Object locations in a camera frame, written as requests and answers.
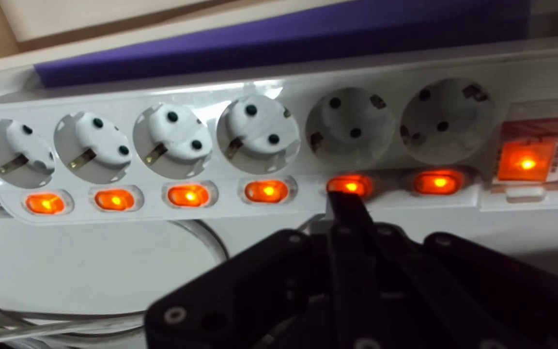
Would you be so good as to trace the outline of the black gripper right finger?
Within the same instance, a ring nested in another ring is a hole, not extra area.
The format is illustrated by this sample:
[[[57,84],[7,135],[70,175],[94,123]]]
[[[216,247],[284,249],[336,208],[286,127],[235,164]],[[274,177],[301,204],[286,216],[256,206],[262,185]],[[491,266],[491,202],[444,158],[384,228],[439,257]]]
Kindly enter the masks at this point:
[[[363,220],[363,336],[384,349],[558,349],[558,276],[437,232]]]

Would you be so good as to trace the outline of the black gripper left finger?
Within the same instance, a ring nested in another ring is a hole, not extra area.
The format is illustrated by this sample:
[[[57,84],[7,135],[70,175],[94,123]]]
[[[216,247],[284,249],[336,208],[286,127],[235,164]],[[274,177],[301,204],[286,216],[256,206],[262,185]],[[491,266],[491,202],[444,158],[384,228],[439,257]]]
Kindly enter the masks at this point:
[[[379,340],[375,222],[330,195],[313,232],[284,230],[156,301],[148,349],[357,349]]]

